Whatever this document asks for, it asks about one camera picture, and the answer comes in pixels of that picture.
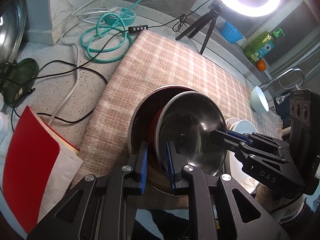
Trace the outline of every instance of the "white plate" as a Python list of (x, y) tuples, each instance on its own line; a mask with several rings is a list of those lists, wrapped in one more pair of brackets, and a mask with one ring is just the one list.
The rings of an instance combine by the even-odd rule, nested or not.
[[(249, 122), (248, 120), (241, 120), (239, 121), (232, 129), (238, 133), (253, 133), (257, 132), (257, 129), (254, 125)], [(251, 194), (254, 189), (257, 187), (259, 182), (246, 173), (244, 173), (242, 169), (242, 163), (239, 162), (236, 157), (235, 153), (228, 151), (227, 155), (229, 156), (229, 168), (231, 176), (242, 186), (244, 189)]]
[(240, 119), (235, 118), (235, 117), (231, 117), (231, 118), (227, 119), (226, 120), (227, 129), (230, 129), (233, 124), (235, 124), (236, 122), (239, 122), (239, 121), (240, 121)]

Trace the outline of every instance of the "teal power strip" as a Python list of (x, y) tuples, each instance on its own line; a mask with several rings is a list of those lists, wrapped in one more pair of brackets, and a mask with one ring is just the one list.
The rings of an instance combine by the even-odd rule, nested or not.
[[(120, 11), (121, 11), (121, 13), (119, 16), (123, 20), (125, 26), (129, 26), (134, 23), (134, 20), (136, 18), (136, 13), (134, 11), (132, 11), (132, 10), (127, 11), (127, 8), (121, 8)], [(103, 19), (104, 19), (105, 23), (110, 26), (112, 26), (118, 20), (118, 18), (116, 18), (113, 15), (106, 15)]]

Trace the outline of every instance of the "power strip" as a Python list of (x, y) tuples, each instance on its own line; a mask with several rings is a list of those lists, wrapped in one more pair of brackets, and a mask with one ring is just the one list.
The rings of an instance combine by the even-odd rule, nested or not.
[(130, 26), (128, 27), (128, 33), (129, 34), (139, 33), (147, 29), (148, 29), (148, 25)]
[[(125, 26), (129, 26), (134, 23), (134, 20), (136, 18), (136, 13), (132, 10), (129, 10), (127, 8), (120, 8), (120, 15), (121, 19), (123, 20)], [(118, 19), (113, 15), (106, 15), (104, 18), (104, 21), (107, 25), (112, 26)]]

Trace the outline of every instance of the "red book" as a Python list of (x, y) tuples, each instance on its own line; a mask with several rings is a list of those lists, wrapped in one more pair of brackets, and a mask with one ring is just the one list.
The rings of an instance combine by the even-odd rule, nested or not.
[(63, 154), (78, 154), (27, 106), (12, 135), (3, 174), (4, 197), (27, 234), (38, 223), (47, 182), (61, 149)]

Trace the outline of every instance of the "blue plastic basket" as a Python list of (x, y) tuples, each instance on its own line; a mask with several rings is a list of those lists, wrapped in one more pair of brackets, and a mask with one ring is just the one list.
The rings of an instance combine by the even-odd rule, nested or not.
[(221, 34), (230, 43), (235, 43), (243, 38), (242, 34), (230, 22), (227, 21), (224, 23)]

